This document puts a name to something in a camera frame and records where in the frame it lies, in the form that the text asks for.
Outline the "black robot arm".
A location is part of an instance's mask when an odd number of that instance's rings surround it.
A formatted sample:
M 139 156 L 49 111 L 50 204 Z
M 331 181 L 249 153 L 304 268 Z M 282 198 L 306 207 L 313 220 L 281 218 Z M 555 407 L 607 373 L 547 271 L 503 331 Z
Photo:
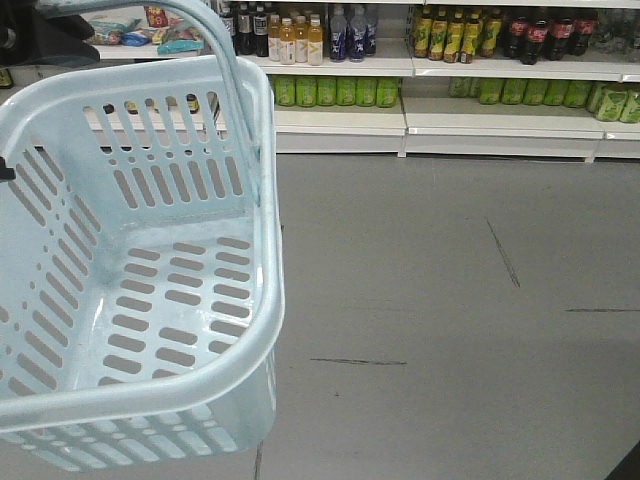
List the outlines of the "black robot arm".
M 37 1 L 1 2 L 1 66 L 54 65 L 68 68 L 98 63 L 87 40 L 95 31 L 78 14 L 46 16 Z

